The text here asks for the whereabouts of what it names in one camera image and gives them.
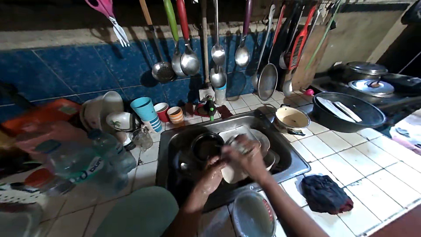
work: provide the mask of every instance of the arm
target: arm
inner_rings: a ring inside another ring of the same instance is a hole
[[[219,157],[208,161],[203,177],[195,185],[163,237],[196,236],[203,207],[209,195],[218,188],[222,180],[221,169],[225,166],[226,163],[220,161]]]
[[[266,171],[260,153],[260,144],[248,140],[246,136],[238,136],[236,140],[249,150],[248,153],[243,155],[230,146],[224,146],[223,154],[239,162],[250,177],[263,188],[276,215],[283,219],[299,237],[328,237]]]

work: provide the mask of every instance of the hand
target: hand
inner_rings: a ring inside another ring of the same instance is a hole
[[[210,158],[205,166],[202,178],[195,186],[195,191],[209,196],[219,186],[222,180],[221,170],[226,166],[219,156]]]
[[[260,143],[251,141],[246,135],[238,135],[235,140],[248,150],[246,154],[241,154],[235,148],[226,145],[222,147],[222,154],[238,162],[250,177],[257,183],[261,183],[267,176],[266,165],[260,151]]]

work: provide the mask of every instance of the dark cloth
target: dark cloth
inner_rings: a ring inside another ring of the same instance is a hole
[[[351,198],[327,175],[307,176],[303,178],[301,188],[312,211],[334,215],[354,207]]]

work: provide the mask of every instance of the red cup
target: red cup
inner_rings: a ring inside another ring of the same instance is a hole
[[[170,121],[170,117],[168,117],[167,110],[169,109],[169,105],[167,103],[159,103],[154,106],[155,111],[158,114],[159,119],[166,123]]]

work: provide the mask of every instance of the pot lid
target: pot lid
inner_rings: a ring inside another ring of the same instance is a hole
[[[375,97],[391,97],[394,91],[393,86],[385,81],[359,80],[351,81],[348,85],[354,90]]]
[[[369,62],[349,62],[347,66],[358,73],[368,75],[384,75],[387,73],[385,66]]]

